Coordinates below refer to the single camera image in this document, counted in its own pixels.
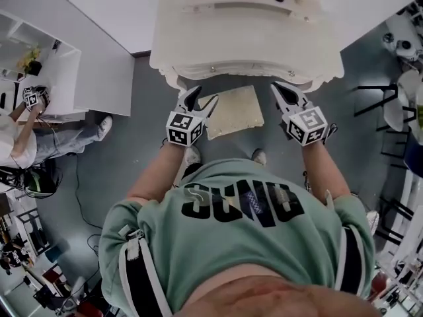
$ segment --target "shelf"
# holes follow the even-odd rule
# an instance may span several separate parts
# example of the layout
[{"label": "shelf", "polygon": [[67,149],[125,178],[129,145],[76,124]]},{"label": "shelf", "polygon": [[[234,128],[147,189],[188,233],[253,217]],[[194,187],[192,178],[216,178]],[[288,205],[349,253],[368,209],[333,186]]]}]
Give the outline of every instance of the shelf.
[{"label": "shelf", "polygon": [[45,48],[49,46],[53,38],[38,29],[25,23],[17,23],[17,26],[9,36],[10,40],[19,41],[31,48]]},{"label": "shelf", "polygon": [[16,21],[0,14],[0,41],[7,38]]}]

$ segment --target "cable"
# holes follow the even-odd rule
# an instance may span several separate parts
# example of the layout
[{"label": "cable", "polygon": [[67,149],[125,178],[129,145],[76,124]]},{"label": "cable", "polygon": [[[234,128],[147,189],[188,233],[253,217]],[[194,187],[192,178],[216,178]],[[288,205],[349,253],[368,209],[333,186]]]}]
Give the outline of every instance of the cable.
[{"label": "cable", "polygon": [[92,234],[90,237],[87,238],[87,244],[90,247],[90,249],[97,255],[98,257],[98,246],[91,246],[89,241],[92,237],[94,236],[101,236],[100,234]]},{"label": "cable", "polygon": [[165,137],[165,138],[163,139],[163,141],[161,141],[161,147],[160,147],[160,149],[162,149],[162,148],[163,148],[163,146],[165,145],[165,141],[168,141],[167,137]]},{"label": "cable", "polygon": [[79,201],[79,196],[78,196],[78,190],[79,190],[79,173],[78,173],[78,169],[79,169],[79,168],[78,168],[78,167],[79,167],[79,157],[78,157],[78,155],[76,155],[76,154],[75,154],[75,156],[77,157],[77,165],[76,165],[77,188],[75,189],[75,197],[77,198],[77,201],[78,201],[78,204],[79,204],[79,210],[80,210],[80,212],[81,212],[82,220],[84,220],[84,222],[85,222],[85,223],[87,223],[88,225],[90,225],[90,226],[92,226],[92,227],[94,227],[94,228],[97,228],[97,229],[102,230],[102,229],[103,229],[103,227],[100,227],[100,226],[98,226],[98,225],[94,225],[94,224],[92,224],[92,223],[88,222],[88,221],[85,219],[85,217],[84,217],[84,213],[83,213],[83,211],[82,211],[81,201]]}]

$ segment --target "shoe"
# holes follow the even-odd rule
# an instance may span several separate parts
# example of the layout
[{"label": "shoe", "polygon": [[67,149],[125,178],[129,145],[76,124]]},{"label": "shoe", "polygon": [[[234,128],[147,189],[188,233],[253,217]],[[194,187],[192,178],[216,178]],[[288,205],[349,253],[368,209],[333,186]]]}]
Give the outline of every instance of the shoe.
[{"label": "shoe", "polygon": [[112,116],[108,115],[104,120],[101,121],[100,125],[98,126],[98,140],[102,141],[107,133],[112,128],[113,118]]},{"label": "shoe", "polygon": [[376,210],[369,211],[366,214],[367,221],[370,226],[371,234],[374,235],[377,229],[377,226],[379,225],[379,213]]},{"label": "shoe", "polygon": [[185,149],[184,162],[188,168],[191,164],[201,163],[200,151],[195,147],[191,146]]},{"label": "shoe", "polygon": [[264,152],[263,149],[258,148],[252,154],[251,160],[253,160],[255,163],[261,164],[262,166],[266,166],[267,164],[266,153]]}]

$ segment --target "black chair leg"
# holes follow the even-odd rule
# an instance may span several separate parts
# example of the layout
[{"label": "black chair leg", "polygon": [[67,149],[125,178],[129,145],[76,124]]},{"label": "black chair leg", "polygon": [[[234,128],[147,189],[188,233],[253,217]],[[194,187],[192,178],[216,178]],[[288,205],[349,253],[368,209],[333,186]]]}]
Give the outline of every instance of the black chair leg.
[{"label": "black chair leg", "polygon": [[408,219],[409,221],[412,220],[412,214],[410,215],[410,212],[412,213],[412,211],[409,208],[406,208],[406,210],[404,209],[405,206],[402,205],[399,201],[397,201],[398,203],[400,203],[400,205],[398,205],[397,203],[392,202],[388,202],[385,198],[383,197],[379,197],[379,199],[381,201],[383,201],[386,205],[388,205],[390,208],[394,209],[398,214],[400,214],[401,216],[403,216],[405,219]]},{"label": "black chair leg", "polygon": [[403,107],[403,110],[407,110],[408,112],[412,112],[412,116],[404,120],[404,123],[414,121],[417,118],[417,109],[411,107]]},{"label": "black chair leg", "polygon": [[394,91],[394,95],[391,95],[385,99],[383,99],[382,101],[376,102],[375,104],[372,104],[371,106],[368,106],[367,108],[364,108],[362,110],[359,110],[358,112],[354,113],[354,116],[359,116],[362,115],[366,112],[369,112],[370,110],[373,110],[377,107],[381,107],[383,106],[385,103],[388,103],[389,101],[392,101],[396,98],[398,98],[398,86],[397,85],[389,85],[389,86],[359,86],[357,89],[380,89],[383,92],[385,92],[386,90],[393,90]]},{"label": "black chair leg", "polygon": [[400,240],[397,240],[396,238],[390,237],[388,234],[385,234],[384,232],[377,230],[377,231],[375,231],[375,235],[377,235],[381,238],[384,238],[385,240],[387,240],[387,241],[389,241],[393,244],[396,244],[397,246],[399,246],[401,244]]},{"label": "black chair leg", "polygon": [[381,151],[381,154],[382,155],[385,155],[385,156],[390,156],[390,157],[397,157],[398,159],[403,159],[404,158],[404,154],[397,155],[397,154],[392,154],[392,153],[386,153],[384,151]]},{"label": "black chair leg", "polygon": [[388,134],[403,134],[403,135],[408,135],[410,133],[409,131],[393,131],[393,130],[387,130],[386,132]]},{"label": "black chair leg", "polygon": [[389,129],[390,127],[388,125],[382,125],[382,127],[378,127],[376,128],[376,131],[382,131],[382,130],[386,130]]},{"label": "black chair leg", "polygon": [[404,210],[406,213],[408,213],[411,217],[414,216],[414,211],[411,210],[410,208],[406,207],[405,205],[403,205],[400,201],[398,201],[397,199],[393,198],[392,202],[394,205],[400,207],[402,210]]},{"label": "black chair leg", "polygon": [[391,166],[393,166],[394,168],[400,168],[400,169],[408,170],[408,168],[406,166],[401,166],[401,165],[395,164],[395,163],[391,163]]}]

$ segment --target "hand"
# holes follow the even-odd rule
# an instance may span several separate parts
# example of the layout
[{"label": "hand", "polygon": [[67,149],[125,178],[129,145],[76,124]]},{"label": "hand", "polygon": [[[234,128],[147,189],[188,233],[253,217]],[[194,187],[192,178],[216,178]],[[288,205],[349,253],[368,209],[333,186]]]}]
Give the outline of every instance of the hand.
[{"label": "hand", "polygon": [[44,110],[46,110],[44,103],[39,102],[32,107],[31,112],[34,112],[36,114],[41,114]]},{"label": "hand", "polygon": [[194,110],[196,99],[201,91],[196,86],[180,95],[174,112],[171,112],[166,126],[169,143],[190,147],[203,133],[203,127],[213,113],[218,95],[213,96],[201,110]]}]

